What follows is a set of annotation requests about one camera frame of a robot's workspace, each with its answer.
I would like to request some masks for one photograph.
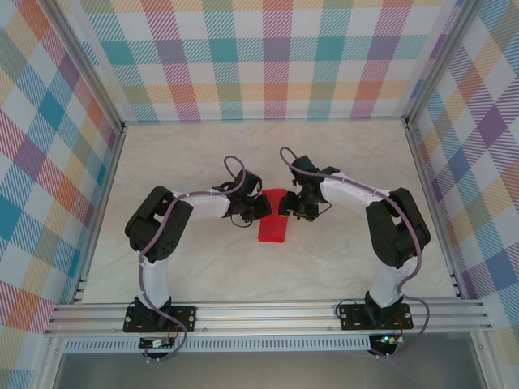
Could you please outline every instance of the black mounting plate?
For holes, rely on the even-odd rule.
[[[180,323],[186,326],[187,332],[193,332],[195,330],[196,323],[196,307],[195,306],[170,306],[167,314]],[[135,307],[135,304],[130,304],[127,308],[124,325],[122,326],[123,332],[129,333],[145,333],[145,332],[169,332],[175,333],[176,328],[174,323],[169,320],[161,320],[161,325],[158,321],[150,321]]]
[[[364,304],[341,304],[338,309],[339,318],[341,319],[341,329],[343,331],[351,330],[400,330],[400,323],[396,318],[402,321],[404,330],[413,328],[413,318],[408,304],[400,304],[395,314],[381,326],[374,326],[370,318],[364,310]]]

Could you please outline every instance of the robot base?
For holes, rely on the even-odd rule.
[[[365,304],[342,304],[338,307],[342,331],[351,330],[410,330],[413,328],[413,318],[409,305],[400,304],[391,318],[376,326],[366,314]]]
[[[170,298],[169,301],[161,307],[161,311],[182,323],[186,327],[187,332],[193,332],[195,330],[195,306],[172,306]],[[174,323],[145,306],[140,302],[139,298],[136,297],[135,301],[127,308],[122,331],[138,333],[167,333],[170,331],[175,333],[177,330]]]

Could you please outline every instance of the metal bracket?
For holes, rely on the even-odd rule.
[[[365,304],[343,304],[339,306],[341,317],[341,329],[343,331],[354,330],[411,330],[413,329],[413,317],[407,304],[400,304],[397,312],[383,327],[374,327],[364,310]]]
[[[195,306],[169,306],[163,311],[182,323],[186,327],[187,332],[193,332],[195,330]],[[130,304],[124,318],[122,331],[139,334],[149,332],[167,333],[168,331],[172,331],[171,327],[175,328],[176,326],[172,326],[170,321],[162,318],[156,312],[152,310],[149,310],[148,313],[143,312],[143,310],[136,307],[135,304]]]

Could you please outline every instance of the plaid backdrop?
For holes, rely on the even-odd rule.
[[[417,124],[465,286],[519,387],[519,1],[485,2]]]
[[[0,387],[23,388],[88,240],[116,132],[36,0],[0,6]]]
[[[400,117],[463,3],[59,2],[119,112],[141,122]]]

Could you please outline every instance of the white marble surface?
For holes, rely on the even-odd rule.
[[[186,192],[228,181],[222,158],[234,154],[259,174],[264,188],[291,188],[278,156],[287,145],[316,166],[332,165],[382,189],[411,190],[432,241],[421,273],[405,291],[453,295],[422,187],[399,121],[204,122],[130,127],[122,150],[83,302],[127,302],[138,293],[138,260],[124,227],[157,185]],[[380,261],[365,216],[336,205],[313,223],[290,218],[285,243],[257,241],[229,219],[188,224],[169,257],[176,301],[254,301],[363,297]]]

